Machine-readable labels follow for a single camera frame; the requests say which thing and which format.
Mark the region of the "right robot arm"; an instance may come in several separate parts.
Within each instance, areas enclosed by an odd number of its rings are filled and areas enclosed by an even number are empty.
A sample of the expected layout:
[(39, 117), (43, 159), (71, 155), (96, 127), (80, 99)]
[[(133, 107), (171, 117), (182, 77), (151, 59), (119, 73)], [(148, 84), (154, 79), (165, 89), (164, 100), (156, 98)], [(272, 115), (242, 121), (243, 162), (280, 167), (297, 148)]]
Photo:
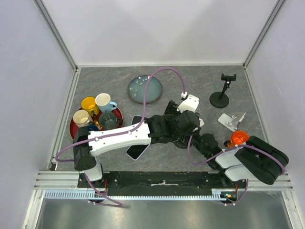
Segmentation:
[(205, 157), (203, 162), (192, 163), (208, 164), (213, 170), (220, 171), (218, 182), (225, 188), (235, 181), (252, 178), (273, 185), (289, 163), (285, 153), (256, 136), (251, 136), (240, 145), (221, 149), (212, 134), (193, 135), (187, 141), (188, 157), (191, 146)]

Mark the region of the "light blue phone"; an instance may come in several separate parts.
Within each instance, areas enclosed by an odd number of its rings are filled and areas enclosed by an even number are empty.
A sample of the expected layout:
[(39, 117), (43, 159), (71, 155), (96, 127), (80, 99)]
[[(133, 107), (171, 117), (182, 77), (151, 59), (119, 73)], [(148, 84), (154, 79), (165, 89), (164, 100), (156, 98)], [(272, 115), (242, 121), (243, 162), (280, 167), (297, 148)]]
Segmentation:
[[(145, 123), (146, 119), (148, 119), (149, 117), (144, 117), (143, 123), (141, 125), (147, 125)], [(142, 116), (141, 115), (134, 115), (132, 117), (132, 121), (131, 121), (131, 126), (136, 127), (139, 125), (139, 123), (141, 122)]]

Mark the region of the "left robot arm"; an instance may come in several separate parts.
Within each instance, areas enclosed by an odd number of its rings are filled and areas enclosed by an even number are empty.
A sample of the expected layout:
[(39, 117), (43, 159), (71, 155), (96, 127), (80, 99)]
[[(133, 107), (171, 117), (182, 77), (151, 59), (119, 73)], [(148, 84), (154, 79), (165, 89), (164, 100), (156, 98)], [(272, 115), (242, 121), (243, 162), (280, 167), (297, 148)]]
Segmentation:
[(203, 121), (196, 113), (198, 105), (197, 97), (188, 96), (180, 105), (170, 101), (164, 115), (153, 115), (134, 125), (106, 131), (79, 128), (73, 140), (75, 170), (84, 172), (93, 187), (101, 187), (105, 177), (97, 156), (128, 146), (172, 143), (199, 133)]

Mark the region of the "black phone stand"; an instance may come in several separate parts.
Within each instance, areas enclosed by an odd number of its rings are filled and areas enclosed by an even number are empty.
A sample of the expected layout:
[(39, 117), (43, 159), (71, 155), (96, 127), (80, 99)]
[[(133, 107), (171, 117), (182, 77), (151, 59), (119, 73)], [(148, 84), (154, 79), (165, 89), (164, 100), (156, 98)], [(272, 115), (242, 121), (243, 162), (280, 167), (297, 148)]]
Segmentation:
[(236, 81), (237, 75), (221, 74), (221, 80), (224, 81), (224, 86), (221, 92), (214, 92), (210, 95), (210, 104), (216, 108), (225, 108), (229, 104), (229, 98), (225, 91), (230, 88), (231, 81)]
[(186, 149), (188, 147), (189, 138), (179, 138), (174, 142), (174, 145), (179, 149)]

